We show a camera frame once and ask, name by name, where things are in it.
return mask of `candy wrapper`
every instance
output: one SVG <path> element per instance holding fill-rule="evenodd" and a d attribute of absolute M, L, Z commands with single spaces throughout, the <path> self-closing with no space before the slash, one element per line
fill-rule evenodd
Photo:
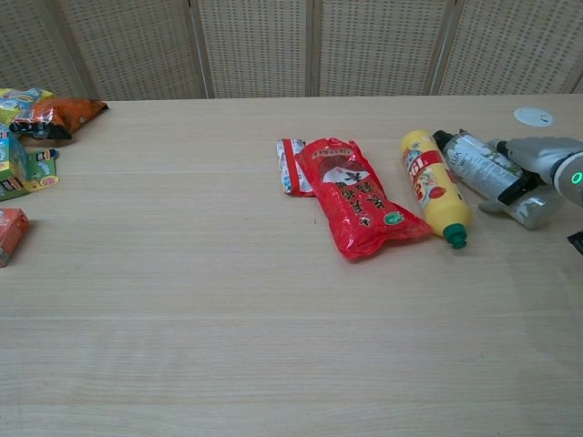
<path fill-rule="evenodd" d="M 431 232 L 424 221 L 387 198 L 353 141 L 319 139 L 296 158 L 346 258 L 372 255 L 387 240 L 419 239 Z"/>
<path fill-rule="evenodd" d="M 312 187 L 303 175 L 295 155 L 300 153 L 306 143 L 301 139 L 284 138 L 277 142 L 277 156 L 280 159 L 280 177 L 283 191 L 291 196 L 313 196 Z"/>
<path fill-rule="evenodd" d="M 0 268 L 5 267 L 27 230 L 28 218 L 22 210 L 0 208 Z"/>
<path fill-rule="evenodd" d="M 0 88 L 0 124 L 8 126 L 22 111 L 30 109 L 34 103 L 52 95 L 53 93 L 42 88 L 30 88 L 26 91 Z"/>
<path fill-rule="evenodd" d="M 38 139 L 71 139 L 71 134 L 105 109 L 105 102 L 88 98 L 49 98 L 18 114 L 10 130 Z"/>

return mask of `orange snack bag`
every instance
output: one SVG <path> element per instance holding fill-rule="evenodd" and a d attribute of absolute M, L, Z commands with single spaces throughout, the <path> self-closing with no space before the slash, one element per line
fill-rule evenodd
<path fill-rule="evenodd" d="M 71 139 L 71 134 L 105 109 L 107 103 L 88 98 L 48 98 L 16 116 L 10 130 L 38 139 Z"/>

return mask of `small red box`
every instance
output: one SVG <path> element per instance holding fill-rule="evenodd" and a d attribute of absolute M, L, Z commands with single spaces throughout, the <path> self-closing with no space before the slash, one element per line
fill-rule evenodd
<path fill-rule="evenodd" d="M 0 268 L 5 267 L 27 230 L 28 218 L 22 209 L 0 208 Z"/>

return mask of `black bottle cap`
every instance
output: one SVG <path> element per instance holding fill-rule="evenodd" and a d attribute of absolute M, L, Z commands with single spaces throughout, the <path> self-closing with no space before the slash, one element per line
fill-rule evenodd
<path fill-rule="evenodd" d="M 496 144 L 496 152 L 501 153 L 508 158 L 508 149 L 506 148 L 506 141 L 500 141 Z"/>
<path fill-rule="evenodd" d="M 451 141 L 453 137 L 454 136 L 452 134 L 448 134 L 444 130 L 438 130 L 433 134 L 435 143 L 437 144 L 440 150 L 443 150 L 447 143 L 449 143 L 449 141 Z"/>

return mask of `green indicator light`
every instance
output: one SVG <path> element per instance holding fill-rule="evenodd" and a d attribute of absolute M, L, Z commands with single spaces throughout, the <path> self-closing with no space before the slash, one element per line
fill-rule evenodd
<path fill-rule="evenodd" d="M 573 176 L 571 176 L 571 182 L 573 182 L 573 184 L 575 184 L 575 185 L 577 185 L 582 180 L 583 180 L 583 171 L 578 171 L 577 173 L 574 173 Z"/>

